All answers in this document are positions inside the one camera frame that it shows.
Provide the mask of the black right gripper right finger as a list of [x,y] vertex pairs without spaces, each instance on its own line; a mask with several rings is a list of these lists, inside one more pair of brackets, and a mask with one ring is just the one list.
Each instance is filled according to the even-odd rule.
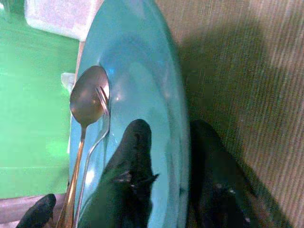
[[190,139],[190,203],[199,228],[291,227],[279,208],[265,205],[209,123],[192,121]]

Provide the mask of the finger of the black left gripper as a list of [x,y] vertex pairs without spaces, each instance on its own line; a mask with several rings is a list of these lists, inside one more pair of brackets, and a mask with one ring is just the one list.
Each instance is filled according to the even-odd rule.
[[57,199],[53,193],[39,199],[23,215],[17,228],[42,228],[53,218]]

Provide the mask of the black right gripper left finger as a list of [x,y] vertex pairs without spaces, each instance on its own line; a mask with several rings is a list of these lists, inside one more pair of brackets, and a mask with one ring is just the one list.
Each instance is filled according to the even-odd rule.
[[152,131],[143,119],[126,127],[79,218],[81,228],[146,228],[152,212]]

